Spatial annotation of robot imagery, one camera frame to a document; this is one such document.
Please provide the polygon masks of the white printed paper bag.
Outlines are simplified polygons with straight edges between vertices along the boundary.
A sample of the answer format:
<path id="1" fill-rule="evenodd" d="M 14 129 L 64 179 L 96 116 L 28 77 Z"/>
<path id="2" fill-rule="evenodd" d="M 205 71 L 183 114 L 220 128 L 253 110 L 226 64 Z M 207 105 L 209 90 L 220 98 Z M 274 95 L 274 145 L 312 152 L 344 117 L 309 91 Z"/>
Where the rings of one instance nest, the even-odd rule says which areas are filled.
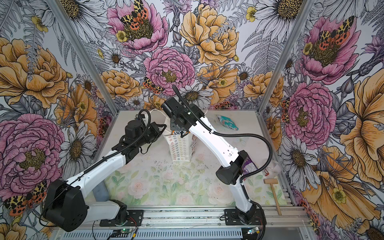
<path id="1" fill-rule="evenodd" d="M 187 135 L 172 135 L 172 121 L 166 114 L 160 110 L 151 110 L 162 113 L 166 118 L 164 124 L 167 126 L 163 131 L 163 136 L 169 145 L 170 155 L 174 162 L 190 162 L 195 152 L 198 138 L 192 133 Z"/>

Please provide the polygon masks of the purple snack packet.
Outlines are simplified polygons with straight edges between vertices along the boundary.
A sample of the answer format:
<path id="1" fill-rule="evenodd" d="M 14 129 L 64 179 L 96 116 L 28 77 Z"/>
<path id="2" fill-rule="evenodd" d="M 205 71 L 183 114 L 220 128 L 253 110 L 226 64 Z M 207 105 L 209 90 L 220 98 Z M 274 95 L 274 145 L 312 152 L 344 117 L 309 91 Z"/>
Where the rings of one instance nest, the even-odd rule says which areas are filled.
<path id="1" fill-rule="evenodd" d="M 254 171 L 258 170 L 258 167 L 255 165 L 255 163 L 252 161 L 252 159 L 248 156 L 242 166 L 243 174 L 249 174 L 253 173 Z"/>

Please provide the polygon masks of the pink yellow Fox's candy bag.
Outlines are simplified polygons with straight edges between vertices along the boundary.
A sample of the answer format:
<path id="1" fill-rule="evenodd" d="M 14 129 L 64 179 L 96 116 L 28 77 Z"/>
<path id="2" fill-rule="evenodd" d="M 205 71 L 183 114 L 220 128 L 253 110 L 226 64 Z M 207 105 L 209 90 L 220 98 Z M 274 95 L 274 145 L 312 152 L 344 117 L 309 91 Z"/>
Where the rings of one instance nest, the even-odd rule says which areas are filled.
<path id="1" fill-rule="evenodd" d="M 182 131 L 182 130 L 172 130 L 172 135 L 180 135 L 180 136 L 184 136 L 184 135 L 187 135 L 189 132 L 188 131 Z"/>

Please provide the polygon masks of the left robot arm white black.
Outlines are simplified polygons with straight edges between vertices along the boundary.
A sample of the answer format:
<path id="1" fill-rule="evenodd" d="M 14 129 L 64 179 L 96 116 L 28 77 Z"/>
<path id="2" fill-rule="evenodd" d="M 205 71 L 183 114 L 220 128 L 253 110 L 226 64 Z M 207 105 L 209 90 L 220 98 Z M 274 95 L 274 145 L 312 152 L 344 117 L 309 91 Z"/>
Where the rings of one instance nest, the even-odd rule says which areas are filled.
<path id="1" fill-rule="evenodd" d="M 139 111 L 106 156 L 77 175 L 50 184 L 41 217 L 66 232 L 95 221 L 124 225 L 128 220 L 126 204 L 118 200 L 87 203 L 85 199 L 109 175 L 141 153 L 144 145 L 156 142 L 166 128 L 165 124 L 153 122 L 148 110 Z"/>

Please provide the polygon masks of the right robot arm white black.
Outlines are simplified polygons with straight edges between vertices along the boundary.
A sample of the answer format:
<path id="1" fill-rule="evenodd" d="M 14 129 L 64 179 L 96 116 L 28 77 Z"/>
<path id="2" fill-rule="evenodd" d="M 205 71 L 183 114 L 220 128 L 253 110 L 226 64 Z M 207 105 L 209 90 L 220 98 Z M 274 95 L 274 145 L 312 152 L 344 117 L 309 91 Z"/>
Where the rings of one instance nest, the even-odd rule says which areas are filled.
<path id="1" fill-rule="evenodd" d="M 240 183 L 242 166 L 248 154 L 239 151 L 224 138 L 214 134 L 215 130 L 211 123 L 196 105 L 186 107 L 175 98 L 170 98 L 162 104 L 162 109 L 175 125 L 195 135 L 219 160 L 221 167 L 216 171 L 216 176 L 230 187 L 238 211 L 237 219 L 245 225 L 250 224 L 257 207 L 248 199 L 245 188 Z"/>

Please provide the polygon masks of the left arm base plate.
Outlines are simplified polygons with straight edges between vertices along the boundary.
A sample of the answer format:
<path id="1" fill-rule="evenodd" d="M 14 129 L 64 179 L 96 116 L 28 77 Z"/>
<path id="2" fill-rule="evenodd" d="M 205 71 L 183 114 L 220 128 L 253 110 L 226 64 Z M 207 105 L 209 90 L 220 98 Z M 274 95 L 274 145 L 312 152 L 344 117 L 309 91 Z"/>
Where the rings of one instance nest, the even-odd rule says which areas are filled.
<path id="1" fill-rule="evenodd" d="M 100 220 L 100 227 L 140 227 L 143 218 L 143 210 L 125 210 L 112 220 Z"/>

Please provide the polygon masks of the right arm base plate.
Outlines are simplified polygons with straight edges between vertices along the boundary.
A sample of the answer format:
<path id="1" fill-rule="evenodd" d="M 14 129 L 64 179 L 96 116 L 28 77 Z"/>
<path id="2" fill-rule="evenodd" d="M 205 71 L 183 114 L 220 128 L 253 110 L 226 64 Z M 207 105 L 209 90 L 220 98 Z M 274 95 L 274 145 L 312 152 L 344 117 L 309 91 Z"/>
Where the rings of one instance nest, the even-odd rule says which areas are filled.
<path id="1" fill-rule="evenodd" d="M 227 226 L 261 226 L 266 223 L 261 209 L 250 209 L 244 213 L 237 208 L 225 209 L 224 219 Z"/>

